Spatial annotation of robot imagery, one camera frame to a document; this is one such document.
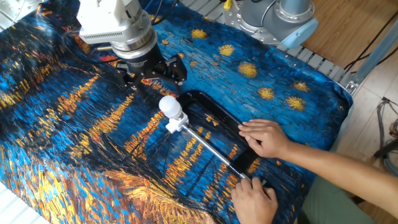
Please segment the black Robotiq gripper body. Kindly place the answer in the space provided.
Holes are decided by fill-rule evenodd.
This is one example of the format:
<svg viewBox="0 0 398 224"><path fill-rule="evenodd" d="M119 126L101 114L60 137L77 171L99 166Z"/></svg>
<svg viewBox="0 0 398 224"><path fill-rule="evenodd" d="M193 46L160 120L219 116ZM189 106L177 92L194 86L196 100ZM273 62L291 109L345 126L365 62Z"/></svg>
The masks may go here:
<svg viewBox="0 0 398 224"><path fill-rule="evenodd" d="M131 73L145 72L145 78L161 78L164 71L162 65L163 55L158 46L154 46L148 53L132 59L122 59L128 65L128 70Z"/></svg>

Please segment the person's left hand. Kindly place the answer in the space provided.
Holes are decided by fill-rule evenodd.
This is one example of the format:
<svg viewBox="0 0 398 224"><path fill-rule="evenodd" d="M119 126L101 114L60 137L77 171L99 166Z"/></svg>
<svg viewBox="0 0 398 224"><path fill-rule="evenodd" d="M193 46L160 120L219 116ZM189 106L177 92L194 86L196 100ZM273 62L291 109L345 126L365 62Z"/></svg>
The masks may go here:
<svg viewBox="0 0 398 224"><path fill-rule="evenodd" d="M241 224L271 224L278 208L274 189L263 187L257 177L237 183L231 198Z"/></svg>

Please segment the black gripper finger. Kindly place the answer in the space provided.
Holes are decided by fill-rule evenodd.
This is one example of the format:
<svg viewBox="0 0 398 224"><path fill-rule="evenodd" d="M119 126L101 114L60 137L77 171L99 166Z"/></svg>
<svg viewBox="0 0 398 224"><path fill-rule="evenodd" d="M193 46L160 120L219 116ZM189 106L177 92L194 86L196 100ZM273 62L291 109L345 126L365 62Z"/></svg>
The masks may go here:
<svg viewBox="0 0 398 224"><path fill-rule="evenodd" d="M145 94L145 88L143 87L142 80L145 78L146 73L130 73L127 64L116 65L116 75L119 81L125 88L132 89L138 94Z"/></svg>
<svg viewBox="0 0 398 224"><path fill-rule="evenodd" d="M175 90L179 95L181 93L180 85L187 80L187 68L184 65L179 55L173 55L169 59L163 58L162 65L164 71L161 74L161 78L167 82L171 82L175 85Z"/></svg>

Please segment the person's right hand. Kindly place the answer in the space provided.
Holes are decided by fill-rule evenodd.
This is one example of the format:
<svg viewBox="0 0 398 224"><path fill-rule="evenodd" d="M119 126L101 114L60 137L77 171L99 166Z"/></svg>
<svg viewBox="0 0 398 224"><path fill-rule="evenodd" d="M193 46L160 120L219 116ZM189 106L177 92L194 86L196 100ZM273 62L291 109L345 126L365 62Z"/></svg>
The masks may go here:
<svg viewBox="0 0 398 224"><path fill-rule="evenodd" d="M261 157L283 159L291 141L280 126L266 119L252 119L238 126L239 135Z"/></svg>

